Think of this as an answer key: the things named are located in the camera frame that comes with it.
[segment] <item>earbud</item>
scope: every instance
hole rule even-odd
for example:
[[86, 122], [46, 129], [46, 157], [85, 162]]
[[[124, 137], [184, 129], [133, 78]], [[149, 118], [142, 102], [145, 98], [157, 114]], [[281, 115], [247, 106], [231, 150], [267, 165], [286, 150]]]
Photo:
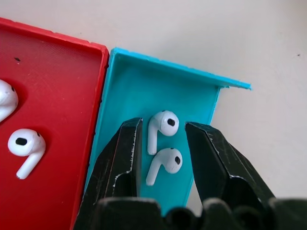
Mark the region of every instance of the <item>earbud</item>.
[[161, 164], [165, 167], [165, 170], [168, 173], [177, 173], [182, 166], [182, 155], [174, 148], [160, 150], [157, 155], [155, 155], [152, 164], [150, 165], [146, 178], [146, 184], [148, 186], [154, 184]]
[[25, 179], [44, 155], [46, 143], [39, 133], [22, 128], [12, 133], [8, 147], [16, 156], [29, 156], [16, 174], [19, 179]]
[[3, 80], [0, 80], [0, 122], [7, 118], [18, 105], [18, 96], [15, 89]]
[[148, 125], [147, 151], [150, 155], [157, 153], [158, 130], [165, 136], [173, 136], [179, 127], [178, 117], [170, 111], [164, 110], [154, 115]]

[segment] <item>earbud stem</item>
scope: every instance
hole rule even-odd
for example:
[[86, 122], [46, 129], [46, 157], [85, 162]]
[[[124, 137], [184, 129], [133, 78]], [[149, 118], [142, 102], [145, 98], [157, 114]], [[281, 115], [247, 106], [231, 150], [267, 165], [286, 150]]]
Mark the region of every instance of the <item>earbud stem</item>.
[[151, 119], [148, 125], [148, 141], [147, 151], [149, 155], [155, 155], [157, 153], [157, 139], [158, 139], [158, 128], [155, 124], [155, 119]]
[[161, 167], [161, 162], [157, 161], [157, 159], [154, 158], [146, 177], [146, 184], [148, 186], [152, 186], [154, 184], [160, 167]]
[[35, 168], [44, 153], [31, 153], [17, 172], [19, 179], [25, 179]]
[[11, 106], [4, 106], [3, 108], [0, 108], [0, 122], [11, 115], [14, 110], [15, 108], [12, 108]]

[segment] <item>blue tray lip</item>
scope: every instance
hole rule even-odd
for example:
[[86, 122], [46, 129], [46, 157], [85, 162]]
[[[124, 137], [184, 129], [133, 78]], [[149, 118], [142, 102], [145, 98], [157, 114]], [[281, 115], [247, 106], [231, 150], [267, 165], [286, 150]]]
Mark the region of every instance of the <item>blue tray lip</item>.
[[247, 90], [251, 90], [251, 84], [250, 83], [245, 83], [239, 80], [234, 80], [231, 78], [227, 78], [227, 77], [222, 77], [219, 75], [215, 75], [213, 73], [209, 73], [206, 71], [202, 71], [202, 70], [198, 70], [198, 69], [193, 69], [193, 68], [189, 68], [187, 66], [184, 65], [180, 65], [180, 64], [176, 64], [170, 61], [164, 61], [164, 60], [159, 60], [158, 58], [155, 57], [151, 57], [151, 56], [147, 56], [147, 55], [143, 55], [143, 54], [139, 54], [136, 52], [131, 52], [122, 48], [118, 48], [115, 47], [111, 50], [110, 53], [110, 60], [109, 60], [109, 64], [112, 64], [114, 61], [114, 57], [116, 55], [124, 55], [124, 56], [128, 56], [128, 57], [132, 57], [132, 58], [136, 58], [139, 60], [146, 60], [155, 64], [159, 64], [165, 67], [169, 67], [169, 68], [173, 68], [173, 69], [178, 69], [181, 70], [183, 72], [188, 72], [190, 74], [196, 74], [199, 75], [201, 77], [207, 78], [209, 80], [212, 81], [212, 83], [208, 83], [208, 84], [213, 84], [222, 88], [229, 88], [229, 87], [237, 87], [237, 88], [242, 88], [242, 89], [247, 89]]
[[[241, 81], [238, 81], [238, 80], [218, 76], [218, 75], [206, 72], [206, 71], [201, 71], [201, 70], [198, 70], [198, 69], [192, 69], [192, 68], [180, 65], [180, 64], [176, 64], [176, 63], [164, 61], [164, 60], [159, 60], [159, 59], [154, 58], [154, 57], [146, 56], [146, 55], [143, 55], [143, 54], [139, 54], [139, 53], [131, 52], [131, 51], [128, 51], [128, 50], [125, 50], [125, 49], [122, 49], [122, 48], [115, 47], [110, 52], [109, 67], [107, 68], [107, 72], [106, 72], [106, 79], [105, 79], [105, 84], [104, 84], [103, 93], [102, 93], [102, 101], [101, 101], [101, 106], [100, 106], [100, 109], [99, 109], [99, 112], [98, 112], [98, 120], [97, 120], [97, 124], [96, 124], [96, 128], [95, 128], [95, 136], [94, 136], [94, 140], [93, 140], [89, 164], [95, 163], [95, 162], [92, 162], [92, 161], [93, 161], [93, 157], [94, 157], [93, 153], [94, 153], [94, 151], [97, 150], [97, 145], [98, 145], [96, 136], [100, 135], [100, 127], [101, 127], [102, 119], [104, 117], [104, 112], [105, 112], [105, 105], [106, 105], [105, 101], [107, 100], [107, 95], [108, 95], [109, 86], [110, 86], [110, 82], [111, 82], [111, 78], [112, 78], [113, 68], [114, 68], [114, 65], [116, 64], [115, 57], [117, 55], [124, 55], [124, 56], [130, 57], [130, 58], [136, 58], [136, 59], [139, 59], [139, 60], [146, 60], [148, 62], [152, 62], [152, 63], [157, 64], [157, 65], [162, 65], [162, 66], [165, 66], [165, 67], [168, 67], [168, 68], [177, 69], [177, 70], [189, 73], [189, 74], [195, 74], [198, 77], [208, 78], [210, 80], [210, 82], [208, 82], [208, 84], [212, 84], [212, 85], [217, 86], [217, 95], [216, 95], [213, 110], [211, 112], [209, 124], [211, 123], [211, 120], [213, 118], [215, 108], [216, 108], [216, 104], [217, 104], [218, 97], [219, 97], [219, 92], [220, 92], [221, 88], [237, 87], [237, 88], [243, 88], [243, 89], [251, 90], [251, 84], [249, 84], [249, 83], [245, 83], [245, 82], [241, 82]], [[89, 171], [87, 172], [84, 191], [86, 190], [87, 185], [88, 185], [88, 179], [89, 179], [88, 174], [89, 173], [92, 173], [92, 172], [89, 172]], [[187, 202], [188, 197], [189, 197], [189, 192], [186, 194], [185, 203]]]

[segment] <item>tray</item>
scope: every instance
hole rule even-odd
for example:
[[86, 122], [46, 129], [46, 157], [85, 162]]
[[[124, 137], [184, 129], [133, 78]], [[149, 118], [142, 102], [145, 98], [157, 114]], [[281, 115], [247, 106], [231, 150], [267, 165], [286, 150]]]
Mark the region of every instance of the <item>tray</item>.
[[[107, 68], [105, 46], [0, 18], [0, 79], [19, 96], [0, 123], [1, 229], [69, 229], [78, 213]], [[11, 133], [31, 128], [47, 151], [25, 180]]]
[[[247, 83], [114, 48], [103, 89], [86, 186], [98, 155], [121, 123], [142, 117], [141, 196], [156, 199], [163, 214], [173, 207], [185, 206], [193, 182], [185, 122], [209, 124], [220, 89], [229, 86], [250, 89]], [[177, 148], [183, 156], [183, 164], [177, 174], [168, 174], [161, 167], [155, 184], [147, 186], [145, 178], [153, 159], [146, 149], [148, 123], [151, 116], [162, 110], [173, 111], [180, 124], [172, 137], [159, 133], [157, 149]]]

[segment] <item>white earbud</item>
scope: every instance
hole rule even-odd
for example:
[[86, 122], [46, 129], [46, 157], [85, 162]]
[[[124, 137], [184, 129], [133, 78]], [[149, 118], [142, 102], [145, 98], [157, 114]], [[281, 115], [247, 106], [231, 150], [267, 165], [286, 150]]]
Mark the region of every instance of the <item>white earbud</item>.
[[3, 80], [0, 80], [0, 122], [7, 118], [18, 105], [18, 96], [15, 89]]
[[25, 179], [44, 155], [46, 143], [39, 133], [22, 128], [12, 133], [8, 147], [16, 156], [29, 156], [16, 174], [19, 179]]
[[173, 136], [179, 127], [178, 117], [170, 111], [164, 110], [154, 115], [148, 125], [147, 151], [150, 155], [157, 153], [158, 130], [165, 136]]
[[182, 155], [177, 149], [174, 148], [160, 150], [157, 155], [155, 155], [152, 164], [150, 165], [146, 178], [146, 184], [148, 186], [154, 184], [161, 164], [164, 165], [165, 170], [168, 173], [177, 173], [182, 166]]

